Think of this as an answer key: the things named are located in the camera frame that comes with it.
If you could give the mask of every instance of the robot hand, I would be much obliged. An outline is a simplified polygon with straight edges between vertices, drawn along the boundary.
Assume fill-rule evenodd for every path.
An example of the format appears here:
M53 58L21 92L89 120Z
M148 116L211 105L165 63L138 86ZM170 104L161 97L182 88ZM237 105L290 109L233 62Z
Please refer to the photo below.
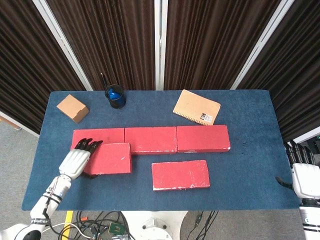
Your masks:
M278 176L276 180L294 190L302 200L299 211L306 240L320 239L320 168L315 165L314 155L308 147L293 140L290 144L284 145L291 167L292 184Z
M92 138L81 139L64 158L59 167L60 175L55 177L42 197L30 212L31 225L16 224L0 231L0 240L39 240L46 226L51 226L50 217L71 187L71 180L83 172L90 156L103 141Z

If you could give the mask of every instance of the spiral notebook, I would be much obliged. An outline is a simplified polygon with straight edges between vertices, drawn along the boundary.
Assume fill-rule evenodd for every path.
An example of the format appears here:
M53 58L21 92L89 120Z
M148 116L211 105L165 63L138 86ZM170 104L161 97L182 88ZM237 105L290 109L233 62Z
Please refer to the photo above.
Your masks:
M173 112L201 125L213 125L220 110L220 103L182 90Z

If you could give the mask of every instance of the gray carpet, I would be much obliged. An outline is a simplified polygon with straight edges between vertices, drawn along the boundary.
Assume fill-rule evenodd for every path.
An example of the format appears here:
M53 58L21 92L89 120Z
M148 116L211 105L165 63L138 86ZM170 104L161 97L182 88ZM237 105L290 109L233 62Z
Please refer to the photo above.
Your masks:
M8 124L0 122L0 143L0 213L2 215L0 230L3 230L16 223L30 222L29 212L22 211L21 204L38 138L24 130L17 131ZM96 212L87 212L86 215L92 218L96 214ZM181 227L181 240L186 240L195 224L197 214L197 211L191 211L186 215ZM204 212L203 219L190 235L190 240L194 240L198 235L208 215L209 212ZM52 218L53 225L64 222L65 216L64 211L55 212ZM47 231L42 239L55 240L57 236ZM205 239L301 240L304 239L304 233L298 209L220 211Z

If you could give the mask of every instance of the blue table cover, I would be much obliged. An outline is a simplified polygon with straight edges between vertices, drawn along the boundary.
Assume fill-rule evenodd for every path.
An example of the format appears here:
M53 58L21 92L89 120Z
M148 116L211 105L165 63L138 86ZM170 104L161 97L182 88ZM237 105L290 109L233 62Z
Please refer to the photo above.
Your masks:
M170 211L292 209L299 199L275 176L291 181L275 111L266 90L193 90L221 103L214 122L227 125L231 149L223 153L178 153L132 157L132 174L83 176L58 210ZM111 108L103 91L56 91L48 101L32 172L22 203L31 210L70 150L74 129L196 125L173 113L180 96L174 91L126 91L126 105ZM90 113L75 123L56 106L73 95ZM151 164L206 160L210 188L153 191Z

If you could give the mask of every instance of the red block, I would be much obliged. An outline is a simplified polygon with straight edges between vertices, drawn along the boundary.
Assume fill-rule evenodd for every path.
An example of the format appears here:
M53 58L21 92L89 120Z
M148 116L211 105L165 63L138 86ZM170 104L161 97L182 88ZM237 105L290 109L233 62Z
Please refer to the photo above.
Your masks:
M228 152L229 134L226 125L177 126L178 153Z
M130 174L132 172L130 144L101 144L84 168L89 175Z
M81 139L92 138L92 141L103 140L102 144L114 144L125 142L124 128L102 128L102 129L76 129L73 131L71 149L73 149Z
M174 154L178 150L175 126L125 128L124 142L135 155Z
M153 163L152 181L154 191L210 187L206 160Z

